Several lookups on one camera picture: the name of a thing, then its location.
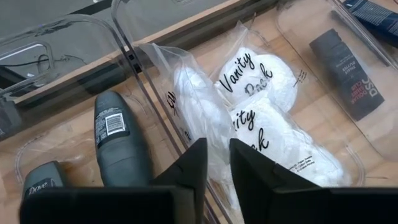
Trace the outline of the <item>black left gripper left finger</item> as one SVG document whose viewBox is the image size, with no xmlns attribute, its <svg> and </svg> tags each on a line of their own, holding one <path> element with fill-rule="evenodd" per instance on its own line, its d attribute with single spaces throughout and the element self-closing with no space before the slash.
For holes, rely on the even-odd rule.
<svg viewBox="0 0 398 224">
<path fill-rule="evenodd" d="M 54 187 L 27 197 L 19 224 L 202 224 L 207 140 L 143 187 Z"/>
</svg>

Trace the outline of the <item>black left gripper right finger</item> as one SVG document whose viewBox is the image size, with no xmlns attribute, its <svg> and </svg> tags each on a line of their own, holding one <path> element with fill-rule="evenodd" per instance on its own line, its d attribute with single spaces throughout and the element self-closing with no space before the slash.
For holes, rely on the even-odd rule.
<svg viewBox="0 0 398 224">
<path fill-rule="evenodd" d="M 245 224 L 398 224 L 397 187 L 320 187 L 239 139 L 229 151 Z"/>
</svg>

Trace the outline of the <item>grey deodorant stick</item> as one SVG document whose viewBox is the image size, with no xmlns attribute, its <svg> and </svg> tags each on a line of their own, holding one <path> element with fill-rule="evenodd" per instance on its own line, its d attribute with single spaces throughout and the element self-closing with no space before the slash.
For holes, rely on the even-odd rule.
<svg viewBox="0 0 398 224">
<path fill-rule="evenodd" d="M 154 178 L 147 141 L 118 92 L 105 91 L 96 97 L 94 137 L 104 186 L 145 186 Z"/>
</svg>

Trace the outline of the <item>black deodorant stick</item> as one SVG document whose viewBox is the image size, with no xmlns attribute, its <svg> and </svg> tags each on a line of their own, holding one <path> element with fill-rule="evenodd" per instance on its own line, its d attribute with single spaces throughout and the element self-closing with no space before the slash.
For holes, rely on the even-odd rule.
<svg viewBox="0 0 398 224">
<path fill-rule="evenodd" d="M 66 172 L 58 161 L 50 161 L 31 170 L 25 177 L 22 200 L 52 187 L 69 186 Z"/>
</svg>

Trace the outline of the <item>cotton balls bag with writing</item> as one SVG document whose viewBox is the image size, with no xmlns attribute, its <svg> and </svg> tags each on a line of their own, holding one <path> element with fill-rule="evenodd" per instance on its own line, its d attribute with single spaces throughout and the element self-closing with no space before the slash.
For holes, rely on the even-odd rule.
<svg viewBox="0 0 398 224">
<path fill-rule="evenodd" d="M 210 77 L 228 105 L 264 91 L 283 111 L 294 107 L 300 70 L 270 52 L 260 33 L 237 22 L 222 49 L 224 52 Z"/>
</svg>

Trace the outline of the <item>dark blue tube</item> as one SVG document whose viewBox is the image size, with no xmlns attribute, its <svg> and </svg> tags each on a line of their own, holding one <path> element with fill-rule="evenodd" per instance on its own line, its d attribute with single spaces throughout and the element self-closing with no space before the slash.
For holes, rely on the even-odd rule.
<svg viewBox="0 0 398 224">
<path fill-rule="evenodd" d="M 398 49 L 398 13 L 370 0 L 345 0 L 343 5 L 375 37 Z"/>
<path fill-rule="evenodd" d="M 355 121 L 363 119 L 384 102 L 383 96 L 336 30 L 326 31 L 309 46 L 323 64 L 328 78 L 337 87 L 343 106 Z"/>
</svg>

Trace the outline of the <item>clear plastic bin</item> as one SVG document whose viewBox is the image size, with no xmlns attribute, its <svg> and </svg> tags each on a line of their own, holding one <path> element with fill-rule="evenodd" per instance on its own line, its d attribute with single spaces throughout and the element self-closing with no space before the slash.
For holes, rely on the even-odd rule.
<svg viewBox="0 0 398 224">
<path fill-rule="evenodd" d="M 277 28 L 310 71 L 348 115 L 367 142 L 385 159 L 398 161 L 398 62 L 343 5 L 344 0 L 279 0 Z M 354 53 L 384 102 L 355 121 L 343 106 L 337 87 L 309 43 L 334 29 Z"/>
<path fill-rule="evenodd" d="M 114 29 L 74 14 L 0 40 L 0 224 L 220 224 Z"/>
<path fill-rule="evenodd" d="M 213 82 L 210 75 L 220 61 L 220 53 L 224 52 L 222 48 L 223 44 L 227 41 L 228 32 L 236 26 L 237 22 L 242 22 L 245 26 L 248 26 L 250 29 L 260 33 L 265 38 L 266 47 L 270 52 L 280 56 L 300 70 L 298 78 L 298 97 L 294 107 L 287 113 L 297 126 L 309 134 L 316 143 L 329 150 L 341 162 L 345 171 L 347 171 L 351 176 L 352 181 L 351 185 L 342 187 L 359 186 L 363 183 L 364 179 L 363 164 L 354 149 L 351 147 L 348 138 L 341 133 L 335 124 L 333 124 L 331 116 L 326 112 L 327 109 L 338 108 L 336 101 L 329 96 L 325 87 L 304 64 L 302 59 L 294 52 L 291 46 L 277 48 L 275 45 L 271 44 L 270 37 L 273 34 L 272 28 L 275 18 L 272 13 L 272 9 L 277 8 L 278 2 L 279 0 L 277 0 L 276 4 L 270 7 L 267 11 L 262 13 L 255 12 L 247 19 L 234 22 L 231 27 L 222 30 L 216 36 L 195 47 L 189 49 L 183 49 L 180 47 L 176 48 L 190 52 L 195 57 L 199 66 L 201 66 L 203 71 L 208 75 L 208 78 Z M 153 65 L 145 52 L 141 50 L 140 45 L 142 44 L 157 43 L 143 42 L 136 45 L 136 49 L 144 56 L 144 60 L 139 63 L 139 67 L 141 69 L 140 74 L 145 76 L 149 85 L 154 90 L 157 99 L 166 111 L 167 117 L 175 132 L 178 134 L 179 140 L 183 142 L 185 147 L 189 147 L 192 144 L 189 143 L 190 138 L 186 138 L 183 135 L 184 124 L 172 113 L 172 110 L 175 109 L 175 96 L 169 90 L 166 81 L 160 77 L 158 69 Z M 220 97 L 223 100 L 228 113 L 234 105 L 242 102 L 240 101 L 234 105 L 228 105 L 221 95 Z M 227 210 L 221 203 L 224 197 L 221 195 L 222 188 L 220 185 L 209 178 L 208 185 L 212 196 L 214 196 L 217 204 L 221 207 L 228 224 L 238 224 L 228 216 Z"/>
</svg>

